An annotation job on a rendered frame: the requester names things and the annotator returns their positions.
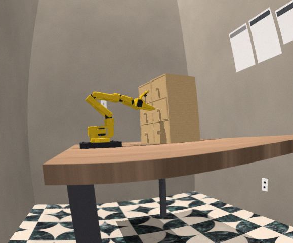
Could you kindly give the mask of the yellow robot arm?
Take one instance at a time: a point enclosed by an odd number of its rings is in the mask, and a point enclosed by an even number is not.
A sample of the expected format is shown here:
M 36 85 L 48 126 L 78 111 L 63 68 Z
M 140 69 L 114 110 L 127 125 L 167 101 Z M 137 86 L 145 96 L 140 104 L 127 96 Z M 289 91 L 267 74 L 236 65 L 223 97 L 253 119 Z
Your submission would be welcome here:
M 93 92 L 91 95 L 89 95 L 86 98 L 86 101 L 105 117 L 105 120 L 104 120 L 105 125 L 89 127 L 90 142 L 91 143 L 110 142 L 110 138 L 114 136 L 114 119 L 112 118 L 113 114 L 107 108 L 105 108 L 102 104 L 100 104 L 96 99 L 111 101 L 115 103 L 121 102 L 124 105 L 129 107 L 133 105 L 134 100 L 132 97 L 127 97 L 127 96 L 116 94 L 116 93 L 111 95 L 111 94 L 105 94 L 100 92 Z M 108 135 L 106 135 L 105 128 L 108 129 Z M 99 138 L 99 136 L 101 136 L 101 138 Z

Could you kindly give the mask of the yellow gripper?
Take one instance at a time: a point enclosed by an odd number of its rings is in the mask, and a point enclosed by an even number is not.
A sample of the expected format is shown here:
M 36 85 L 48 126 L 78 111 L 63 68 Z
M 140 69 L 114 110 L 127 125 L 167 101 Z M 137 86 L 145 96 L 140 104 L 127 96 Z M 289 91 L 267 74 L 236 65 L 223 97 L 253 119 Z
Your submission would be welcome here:
M 136 98 L 131 108 L 135 110 L 139 110 L 139 109 L 148 110 L 148 111 L 155 110 L 153 106 L 146 104 L 145 101 L 142 99 L 143 96 L 144 97 L 147 96 L 146 95 L 147 93 L 148 91 L 144 92 L 141 96 L 139 96 L 139 99 Z

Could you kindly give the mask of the tan wooden chest of drawers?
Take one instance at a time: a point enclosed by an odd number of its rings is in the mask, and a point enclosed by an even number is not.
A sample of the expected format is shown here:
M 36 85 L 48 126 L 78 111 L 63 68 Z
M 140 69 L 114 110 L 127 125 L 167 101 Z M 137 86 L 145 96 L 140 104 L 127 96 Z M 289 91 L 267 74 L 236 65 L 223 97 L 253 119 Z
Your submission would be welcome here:
M 170 142 L 167 143 L 142 143 L 142 144 L 171 144 L 200 141 L 199 129 L 199 114 L 195 77 L 176 75 L 176 74 L 163 74 L 141 86 L 165 76 L 166 96 L 152 100 L 152 87 L 151 87 L 151 101 L 146 104 L 164 99 L 167 97 L 168 104 L 168 119 L 149 122 L 154 124 L 169 121 L 169 136 Z M 148 125 L 149 123 L 140 124 Z

